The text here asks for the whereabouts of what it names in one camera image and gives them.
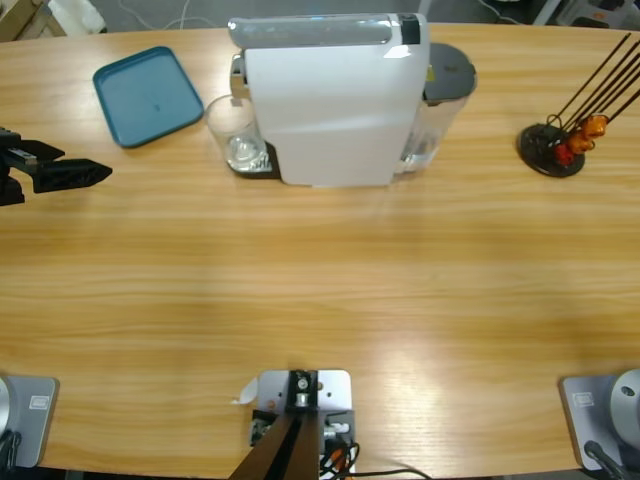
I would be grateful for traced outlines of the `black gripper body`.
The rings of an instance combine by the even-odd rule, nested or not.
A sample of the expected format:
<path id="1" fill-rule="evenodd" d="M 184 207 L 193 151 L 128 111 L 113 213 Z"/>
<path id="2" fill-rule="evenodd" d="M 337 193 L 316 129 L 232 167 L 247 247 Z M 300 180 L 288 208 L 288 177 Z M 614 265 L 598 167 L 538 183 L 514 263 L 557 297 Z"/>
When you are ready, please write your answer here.
<path id="1" fill-rule="evenodd" d="M 10 176 L 12 168 L 33 177 L 37 173 L 38 157 L 21 136 L 1 128 L 1 205 L 8 206 L 25 202 L 20 182 Z"/>

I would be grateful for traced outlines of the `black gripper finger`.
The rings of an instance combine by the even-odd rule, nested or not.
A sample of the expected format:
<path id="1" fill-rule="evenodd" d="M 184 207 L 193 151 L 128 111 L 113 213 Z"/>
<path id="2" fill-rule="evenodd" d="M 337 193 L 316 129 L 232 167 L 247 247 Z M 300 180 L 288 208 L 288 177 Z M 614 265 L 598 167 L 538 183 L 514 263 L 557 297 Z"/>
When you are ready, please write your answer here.
<path id="1" fill-rule="evenodd" d="M 33 155 L 39 161 L 54 161 L 65 155 L 63 150 L 38 140 L 23 140 L 21 149 Z"/>
<path id="2" fill-rule="evenodd" d="M 36 194 L 87 188 L 112 174 L 111 167 L 89 159 L 65 159 L 42 164 L 32 174 Z"/>

